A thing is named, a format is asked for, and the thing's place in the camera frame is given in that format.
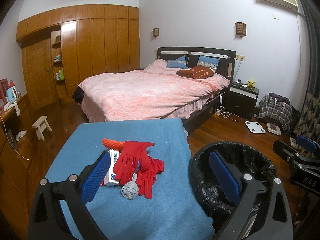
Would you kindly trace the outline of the yellow plush toy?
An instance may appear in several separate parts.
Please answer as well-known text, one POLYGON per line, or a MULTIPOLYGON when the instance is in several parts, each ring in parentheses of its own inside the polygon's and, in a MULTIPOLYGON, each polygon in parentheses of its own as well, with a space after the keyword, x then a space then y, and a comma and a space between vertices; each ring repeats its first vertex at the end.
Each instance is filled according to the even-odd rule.
POLYGON ((249 89, 254 89, 254 88, 255 88, 255 82, 252 81, 252 80, 249 80, 249 81, 247 82, 247 87, 248 87, 249 89))

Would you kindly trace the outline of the right blue pillow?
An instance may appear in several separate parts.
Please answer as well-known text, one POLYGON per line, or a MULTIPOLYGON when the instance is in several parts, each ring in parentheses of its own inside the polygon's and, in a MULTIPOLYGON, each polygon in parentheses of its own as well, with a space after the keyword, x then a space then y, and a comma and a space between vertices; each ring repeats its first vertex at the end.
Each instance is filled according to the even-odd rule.
POLYGON ((220 62, 219 58, 201 55, 201 56, 199 56, 197 65, 210 68, 211 70, 217 70, 219 62, 220 62))

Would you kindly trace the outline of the grey balled sock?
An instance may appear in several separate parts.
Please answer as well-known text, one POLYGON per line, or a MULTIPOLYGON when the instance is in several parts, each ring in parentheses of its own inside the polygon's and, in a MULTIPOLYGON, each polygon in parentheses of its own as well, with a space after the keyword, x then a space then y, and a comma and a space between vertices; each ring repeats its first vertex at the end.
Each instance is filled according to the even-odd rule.
POLYGON ((123 197, 134 200, 136 196, 139 194, 139 187, 136 184, 137 180, 137 174, 134 173, 132 175, 131 181, 128 181, 122 188, 121 188, 121 194, 123 197))

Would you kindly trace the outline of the bed with pink duvet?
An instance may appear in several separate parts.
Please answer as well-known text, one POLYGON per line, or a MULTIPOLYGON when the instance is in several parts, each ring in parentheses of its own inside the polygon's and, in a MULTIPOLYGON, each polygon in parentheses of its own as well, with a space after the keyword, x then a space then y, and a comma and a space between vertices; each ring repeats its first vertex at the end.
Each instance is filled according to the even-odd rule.
POLYGON ((209 119, 227 98, 234 76, 234 50, 205 47, 160 47, 146 68, 84 79, 72 98, 89 122, 180 118, 192 132, 209 119), (206 79, 176 75, 168 60, 185 56, 188 69, 199 56, 219 58, 215 74, 206 79))

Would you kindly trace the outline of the brown dotted pillow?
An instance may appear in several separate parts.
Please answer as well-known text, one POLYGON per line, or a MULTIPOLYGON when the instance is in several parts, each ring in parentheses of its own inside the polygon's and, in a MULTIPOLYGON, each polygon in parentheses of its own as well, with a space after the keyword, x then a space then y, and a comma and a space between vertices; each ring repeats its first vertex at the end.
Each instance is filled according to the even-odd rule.
POLYGON ((176 75, 190 79, 206 79, 215 74, 215 70, 205 66, 195 66, 190 69, 179 70, 176 75))

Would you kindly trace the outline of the plaid cloth on chair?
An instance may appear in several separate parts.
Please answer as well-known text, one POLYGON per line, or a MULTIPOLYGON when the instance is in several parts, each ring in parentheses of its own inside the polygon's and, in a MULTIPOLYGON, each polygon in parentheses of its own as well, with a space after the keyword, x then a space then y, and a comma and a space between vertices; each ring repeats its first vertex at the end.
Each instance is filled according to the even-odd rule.
POLYGON ((270 94, 263 96, 259 102, 259 118, 271 118, 282 125, 283 130, 290 128, 293 109, 290 103, 272 97, 270 94))

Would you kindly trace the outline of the blue table cloth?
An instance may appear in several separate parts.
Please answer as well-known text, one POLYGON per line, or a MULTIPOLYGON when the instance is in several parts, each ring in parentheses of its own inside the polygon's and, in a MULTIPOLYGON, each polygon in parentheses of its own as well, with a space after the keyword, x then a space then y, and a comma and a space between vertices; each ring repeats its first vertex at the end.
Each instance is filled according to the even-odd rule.
POLYGON ((191 152, 180 119, 81 124, 50 166, 50 182, 66 180, 106 150, 103 139, 149 142, 151 170, 136 170, 142 194, 125 198, 120 186, 101 186, 86 206, 108 239, 211 239, 213 220, 191 188, 191 152))

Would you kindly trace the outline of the white blue medicine box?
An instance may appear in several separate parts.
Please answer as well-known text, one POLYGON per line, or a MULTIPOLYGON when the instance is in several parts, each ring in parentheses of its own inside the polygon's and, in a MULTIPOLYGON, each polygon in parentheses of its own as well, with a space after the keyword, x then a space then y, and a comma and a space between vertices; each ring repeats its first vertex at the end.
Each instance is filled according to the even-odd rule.
MULTIPOLYGON (((103 178, 102 182, 100 183, 100 185, 101 186, 120 186, 121 185, 120 180, 116 179, 116 174, 114 173, 113 168, 117 160, 119 159, 121 153, 113 149, 108 150, 108 153, 111 158, 110 167, 108 169, 106 176, 103 178)), ((129 186, 127 187, 138 188, 138 185, 136 184, 135 180, 136 180, 136 171, 139 168, 140 168, 140 163, 138 162, 138 166, 136 167, 135 172, 133 172, 132 179, 131 181, 128 182, 129 186)))

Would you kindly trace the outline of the black white nightstand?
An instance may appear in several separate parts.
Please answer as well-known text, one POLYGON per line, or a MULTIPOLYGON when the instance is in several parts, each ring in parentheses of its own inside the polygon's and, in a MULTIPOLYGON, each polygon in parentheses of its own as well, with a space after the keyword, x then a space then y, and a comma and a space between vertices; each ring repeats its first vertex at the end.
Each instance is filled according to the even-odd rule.
POLYGON ((259 89, 245 88, 234 82, 231 84, 227 96, 226 109, 231 113, 251 120, 257 104, 259 89))

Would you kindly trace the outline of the blue pillow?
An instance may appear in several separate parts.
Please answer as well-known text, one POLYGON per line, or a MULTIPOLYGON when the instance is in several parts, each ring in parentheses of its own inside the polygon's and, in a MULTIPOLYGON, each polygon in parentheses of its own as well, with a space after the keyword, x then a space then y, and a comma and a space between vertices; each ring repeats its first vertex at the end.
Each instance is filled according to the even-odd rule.
POLYGON ((217 70, 219 62, 220 62, 219 58, 201 55, 201 56, 199 56, 197 65, 210 68, 211 70, 217 70))
POLYGON ((179 57, 178 59, 174 60, 168 60, 166 68, 188 69, 185 56, 179 57))

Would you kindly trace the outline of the black lined trash bin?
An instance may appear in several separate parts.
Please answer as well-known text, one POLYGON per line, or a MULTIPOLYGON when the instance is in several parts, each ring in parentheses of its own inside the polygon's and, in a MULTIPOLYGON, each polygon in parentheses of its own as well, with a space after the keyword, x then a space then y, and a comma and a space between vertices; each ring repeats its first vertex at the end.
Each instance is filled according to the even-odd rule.
POLYGON ((277 176, 275 165, 259 150, 234 141, 218 141, 201 148, 190 163, 189 178, 195 197, 206 215, 212 218, 215 231, 222 229, 240 203, 245 174, 259 185, 244 228, 239 236, 246 239, 261 227, 256 221, 260 209, 267 203, 270 182, 277 176))

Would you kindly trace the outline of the right wall lamp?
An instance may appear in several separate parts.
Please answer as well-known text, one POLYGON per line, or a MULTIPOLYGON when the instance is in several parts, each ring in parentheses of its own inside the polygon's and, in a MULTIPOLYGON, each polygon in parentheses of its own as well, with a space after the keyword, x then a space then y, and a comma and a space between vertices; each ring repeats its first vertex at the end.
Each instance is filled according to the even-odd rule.
POLYGON ((235 33, 239 36, 246 36, 247 35, 247 28, 244 22, 236 22, 235 23, 235 33))

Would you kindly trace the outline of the orange foam net sleeve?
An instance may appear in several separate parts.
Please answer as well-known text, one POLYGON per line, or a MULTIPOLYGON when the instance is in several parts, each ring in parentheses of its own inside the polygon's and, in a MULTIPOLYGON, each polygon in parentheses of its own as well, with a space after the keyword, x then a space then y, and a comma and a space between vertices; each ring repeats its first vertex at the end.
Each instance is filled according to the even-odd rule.
POLYGON ((103 145, 106 148, 112 149, 112 150, 117 150, 119 152, 122 151, 122 149, 124 148, 125 142, 123 141, 116 141, 116 140, 111 140, 111 139, 106 139, 104 138, 102 140, 103 145))

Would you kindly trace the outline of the wooden side dresser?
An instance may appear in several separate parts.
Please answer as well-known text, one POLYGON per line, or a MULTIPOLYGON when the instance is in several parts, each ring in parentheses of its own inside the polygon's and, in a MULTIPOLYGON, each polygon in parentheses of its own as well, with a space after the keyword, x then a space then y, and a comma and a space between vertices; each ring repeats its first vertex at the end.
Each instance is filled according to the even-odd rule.
POLYGON ((14 233, 25 238, 29 219, 27 171, 34 154, 33 109, 27 94, 18 99, 17 106, 20 115, 14 107, 1 111, 1 213, 14 233))

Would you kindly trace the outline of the left blue pillow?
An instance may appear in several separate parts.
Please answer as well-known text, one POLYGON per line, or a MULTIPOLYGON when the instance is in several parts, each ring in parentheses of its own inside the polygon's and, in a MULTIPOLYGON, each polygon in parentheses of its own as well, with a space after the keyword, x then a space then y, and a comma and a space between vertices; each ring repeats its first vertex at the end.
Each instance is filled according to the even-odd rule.
POLYGON ((185 56, 179 57, 178 59, 174 60, 168 60, 166 68, 188 69, 185 56))

